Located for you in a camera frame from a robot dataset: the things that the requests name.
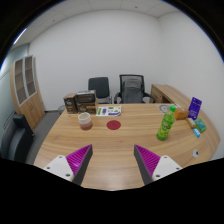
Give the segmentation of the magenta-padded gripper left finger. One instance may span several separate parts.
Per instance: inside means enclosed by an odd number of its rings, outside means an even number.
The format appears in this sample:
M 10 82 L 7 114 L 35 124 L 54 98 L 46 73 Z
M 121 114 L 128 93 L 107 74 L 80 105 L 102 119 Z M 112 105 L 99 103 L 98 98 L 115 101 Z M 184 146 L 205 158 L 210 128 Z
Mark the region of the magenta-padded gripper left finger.
M 57 156 L 44 167 L 44 170 L 81 185 L 92 155 L 92 145 L 87 145 L 67 156 Z

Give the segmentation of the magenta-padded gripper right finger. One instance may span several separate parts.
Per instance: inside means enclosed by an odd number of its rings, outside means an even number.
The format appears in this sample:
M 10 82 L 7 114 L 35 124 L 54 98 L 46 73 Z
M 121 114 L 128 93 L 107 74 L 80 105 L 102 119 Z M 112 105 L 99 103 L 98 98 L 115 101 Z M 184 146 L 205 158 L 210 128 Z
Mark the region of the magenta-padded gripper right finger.
M 145 185 L 182 169 L 168 155 L 158 156 L 139 145 L 134 146 L 134 156 Z

